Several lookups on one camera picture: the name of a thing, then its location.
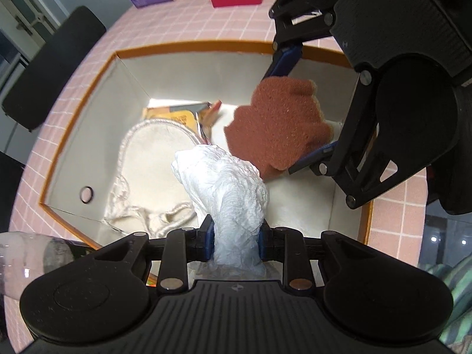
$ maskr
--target paper towel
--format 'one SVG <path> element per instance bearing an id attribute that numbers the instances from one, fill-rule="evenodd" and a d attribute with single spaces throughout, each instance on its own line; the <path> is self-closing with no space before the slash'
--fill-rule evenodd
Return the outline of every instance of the paper towel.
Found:
<path id="1" fill-rule="evenodd" d="M 268 191 L 259 171 L 218 146 L 197 145 L 178 151 L 172 171 L 185 187 L 201 224 L 207 214 L 215 223 L 215 252 L 205 266 L 221 279 L 266 276 L 257 238 Z"/>

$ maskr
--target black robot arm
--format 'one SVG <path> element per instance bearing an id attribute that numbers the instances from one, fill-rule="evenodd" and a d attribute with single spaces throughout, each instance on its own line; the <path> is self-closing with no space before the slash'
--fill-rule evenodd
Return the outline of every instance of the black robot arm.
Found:
<path id="1" fill-rule="evenodd" d="M 289 173 L 332 176 L 355 209 L 431 165 L 443 208 L 472 211 L 472 0 L 277 0 L 269 15 L 266 76 L 288 74 L 303 42 L 327 36 L 359 73 L 338 142 Z M 398 170 L 381 182 L 390 161 Z"/>

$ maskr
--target floor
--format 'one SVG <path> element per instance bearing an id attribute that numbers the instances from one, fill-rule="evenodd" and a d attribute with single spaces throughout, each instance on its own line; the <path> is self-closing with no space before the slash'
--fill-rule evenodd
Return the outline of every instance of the floor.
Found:
<path id="1" fill-rule="evenodd" d="M 420 264 L 455 266 L 472 254 L 472 213 L 452 216 L 438 200 L 426 207 Z"/>

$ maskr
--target pink tiled table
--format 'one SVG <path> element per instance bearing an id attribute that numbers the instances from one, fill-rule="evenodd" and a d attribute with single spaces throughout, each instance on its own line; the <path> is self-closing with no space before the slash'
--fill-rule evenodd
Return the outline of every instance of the pink tiled table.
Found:
<path id="1" fill-rule="evenodd" d="M 21 179 L 10 231 L 20 230 L 76 239 L 38 205 L 56 148 L 87 88 L 117 50 L 188 40 L 259 40 L 272 42 L 275 26 L 268 10 L 275 0 L 257 6 L 214 9 L 209 0 L 177 0 L 143 9 L 130 8 L 103 36 L 67 83 L 33 148 Z M 310 46 L 341 51 L 334 39 Z M 424 174 L 409 179 L 374 201 L 369 245 L 416 264 L 426 202 Z M 32 338 L 21 319 L 18 302 L 5 298 L 6 323 L 19 352 Z"/>

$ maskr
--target green striped fabric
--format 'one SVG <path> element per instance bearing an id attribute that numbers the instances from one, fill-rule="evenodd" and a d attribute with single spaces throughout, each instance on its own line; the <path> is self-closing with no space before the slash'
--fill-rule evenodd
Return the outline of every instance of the green striped fabric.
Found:
<path id="1" fill-rule="evenodd" d="M 419 268 L 444 281 L 454 298 L 454 309 L 440 341 L 456 354 L 472 354 L 472 255 L 453 268 L 443 264 Z"/>

